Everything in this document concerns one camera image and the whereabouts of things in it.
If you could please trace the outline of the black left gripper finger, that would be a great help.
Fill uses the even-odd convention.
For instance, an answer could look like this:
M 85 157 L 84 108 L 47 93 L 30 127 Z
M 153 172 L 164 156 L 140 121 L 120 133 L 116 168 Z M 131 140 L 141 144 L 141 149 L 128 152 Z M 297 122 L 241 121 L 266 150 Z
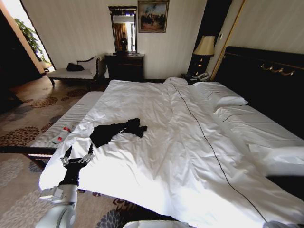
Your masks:
M 64 166 L 69 164 L 69 157 L 70 157 L 71 151 L 72 151 L 72 146 L 70 146 L 69 149 L 66 151 L 65 155 L 60 158 L 60 160 Z
M 94 158 L 93 155 L 93 144 L 91 143 L 89 150 L 88 150 L 88 154 L 86 154 L 83 158 L 81 158 L 78 163 L 86 163 L 88 164 L 92 159 Z

